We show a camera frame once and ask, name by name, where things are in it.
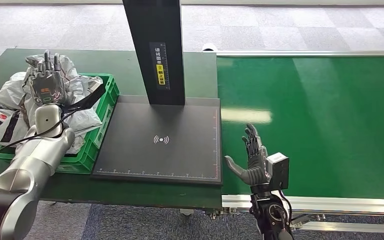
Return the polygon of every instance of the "yellow label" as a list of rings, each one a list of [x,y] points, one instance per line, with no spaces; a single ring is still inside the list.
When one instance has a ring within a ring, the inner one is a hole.
[[[156,75],[158,77],[158,84],[166,85],[166,78],[164,77],[164,67],[162,64],[156,65]]]

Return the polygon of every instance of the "green plastic crate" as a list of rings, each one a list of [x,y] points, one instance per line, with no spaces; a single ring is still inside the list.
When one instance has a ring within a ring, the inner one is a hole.
[[[80,73],[80,75],[102,78],[105,84],[105,93],[99,100],[96,113],[102,121],[100,128],[94,129],[86,133],[84,137],[84,145],[77,154],[66,154],[61,160],[59,167],[56,169],[58,173],[70,174],[90,174],[94,167],[99,149],[104,139],[110,118],[120,94],[116,81],[112,74],[104,73]],[[4,149],[0,153],[0,159],[10,162],[15,155],[15,148]]]

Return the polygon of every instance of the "metal frame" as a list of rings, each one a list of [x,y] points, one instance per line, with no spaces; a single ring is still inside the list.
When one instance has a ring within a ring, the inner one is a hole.
[[[384,216],[384,199],[288,196],[294,214]],[[248,211],[250,195],[222,195],[223,208]]]
[[[289,51],[289,50],[265,50],[265,51],[217,51],[217,57],[221,58],[258,58],[258,57],[382,57],[384,51]]]
[[[217,51],[216,55],[220,58],[382,57],[384,51]],[[250,195],[223,195],[221,199],[227,212],[248,211],[251,207]],[[384,199],[289,196],[288,200],[294,214],[304,214],[302,220],[295,221],[295,227],[302,230],[384,233],[384,224],[308,222],[311,214],[384,216]]]

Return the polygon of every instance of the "humanoid robot hand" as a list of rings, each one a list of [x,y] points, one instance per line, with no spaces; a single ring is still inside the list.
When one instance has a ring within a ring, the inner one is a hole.
[[[224,156],[229,169],[247,185],[253,186],[270,182],[267,171],[267,149],[261,142],[257,129],[251,123],[246,124],[242,140],[245,142],[248,154],[248,169],[243,169],[230,156]]]
[[[69,106],[72,104],[73,94],[68,92],[60,71],[60,54],[55,53],[53,65],[50,59],[50,51],[43,54],[44,61],[37,62],[36,59],[26,58],[26,62],[34,67],[28,75],[27,83],[31,94],[38,106],[45,104],[60,104]]]

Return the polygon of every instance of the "sticker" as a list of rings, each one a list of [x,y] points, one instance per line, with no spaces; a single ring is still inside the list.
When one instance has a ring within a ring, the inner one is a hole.
[[[150,42],[152,63],[155,66],[156,88],[158,90],[170,90],[169,67],[165,42]]]

